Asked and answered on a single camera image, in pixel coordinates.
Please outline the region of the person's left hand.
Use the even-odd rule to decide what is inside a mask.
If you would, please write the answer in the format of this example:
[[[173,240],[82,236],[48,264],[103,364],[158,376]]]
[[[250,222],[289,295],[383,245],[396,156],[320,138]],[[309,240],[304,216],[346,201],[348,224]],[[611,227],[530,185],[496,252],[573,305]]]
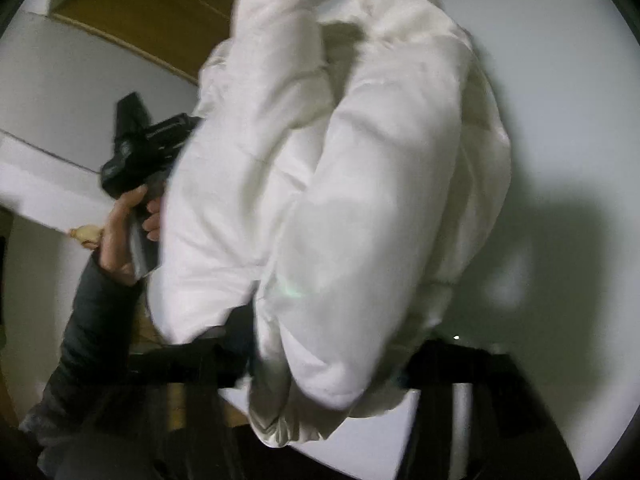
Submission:
[[[127,286],[137,283],[129,249],[129,217],[145,201],[148,186],[142,184],[122,194],[108,215],[99,248],[99,266],[114,281]]]

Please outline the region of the dark sleeved left forearm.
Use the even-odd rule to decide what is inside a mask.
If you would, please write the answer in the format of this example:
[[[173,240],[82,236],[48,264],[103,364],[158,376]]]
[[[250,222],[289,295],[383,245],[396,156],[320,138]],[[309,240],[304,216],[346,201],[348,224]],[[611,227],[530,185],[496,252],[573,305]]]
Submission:
[[[82,434],[111,426],[122,402],[136,305],[142,284],[122,284],[93,252],[82,271],[64,330],[58,365],[40,401],[20,425],[39,448],[37,467],[53,479]]]

